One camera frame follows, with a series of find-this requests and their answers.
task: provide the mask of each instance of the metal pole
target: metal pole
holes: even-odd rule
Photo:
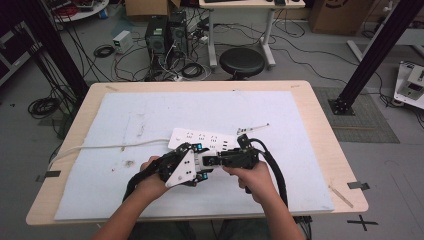
[[[46,9],[39,1],[15,0],[14,2],[17,9],[22,13],[26,25],[47,50],[49,56],[74,92],[77,97],[76,104],[79,106],[87,95],[88,85],[85,83],[71,55],[69,55],[59,34],[54,29],[47,16]]]

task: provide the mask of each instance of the white cable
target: white cable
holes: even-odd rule
[[[47,167],[47,171],[50,170],[50,168],[52,167],[53,163],[56,162],[57,160],[69,155],[70,153],[72,153],[75,150],[80,150],[80,149],[95,149],[95,148],[122,148],[122,147],[137,147],[137,146],[141,146],[141,145],[145,145],[145,144],[149,144],[149,143],[155,143],[155,142],[169,142],[169,139],[165,139],[165,138],[160,138],[160,139],[155,139],[155,140],[150,140],[150,141],[146,141],[146,142],[141,142],[141,143],[134,143],[134,144],[121,144],[121,145],[105,145],[105,146],[76,146],[73,148],[70,148],[62,153],[59,153],[58,155],[56,155],[55,158],[53,158],[48,167]]]

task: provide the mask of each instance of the person's left hand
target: person's left hand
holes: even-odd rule
[[[158,158],[159,156],[151,156],[148,162],[141,164],[140,171],[146,169],[151,162]],[[134,194],[142,195],[144,198],[147,197],[151,202],[153,202],[166,191],[168,191],[168,188],[165,187],[165,183],[160,179],[159,174],[155,173],[137,184]]]

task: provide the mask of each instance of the power supply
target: power supply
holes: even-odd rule
[[[113,44],[117,53],[124,54],[134,45],[134,42],[129,31],[122,31],[113,39]]]

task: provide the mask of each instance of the white plastic part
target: white plastic part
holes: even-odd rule
[[[194,162],[194,152],[190,150],[180,164],[177,166],[171,177],[166,181],[165,186],[171,188],[183,182],[196,178],[196,167]]]
[[[209,148],[210,150],[220,152],[235,148],[236,136],[184,128],[174,128],[168,147],[170,149],[176,149],[185,142],[191,144],[201,143],[203,148]]]

